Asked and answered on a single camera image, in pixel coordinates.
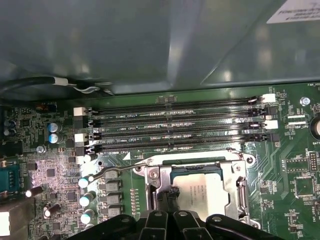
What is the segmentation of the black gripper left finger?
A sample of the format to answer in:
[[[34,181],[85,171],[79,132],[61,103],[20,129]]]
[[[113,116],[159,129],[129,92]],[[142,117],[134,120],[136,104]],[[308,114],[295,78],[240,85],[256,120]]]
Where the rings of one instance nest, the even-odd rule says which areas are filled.
[[[169,221],[171,193],[157,194],[158,209],[148,211],[144,217],[121,214],[84,231],[85,240],[165,240]]]

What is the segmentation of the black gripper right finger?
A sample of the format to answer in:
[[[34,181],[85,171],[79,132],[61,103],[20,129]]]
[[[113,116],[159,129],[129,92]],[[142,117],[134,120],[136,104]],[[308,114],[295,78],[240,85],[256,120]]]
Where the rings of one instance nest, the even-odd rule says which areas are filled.
[[[168,191],[168,209],[183,240],[280,240],[281,238],[222,214],[213,214],[202,221],[196,213],[181,210],[180,190]]]

